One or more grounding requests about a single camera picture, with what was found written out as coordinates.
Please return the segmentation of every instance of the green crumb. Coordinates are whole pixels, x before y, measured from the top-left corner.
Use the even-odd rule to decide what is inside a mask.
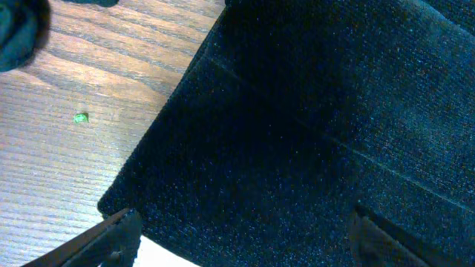
[[[75,123],[81,123],[81,122],[89,122],[89,114],[86,112],[80,113],[74,116],[74,122]]]

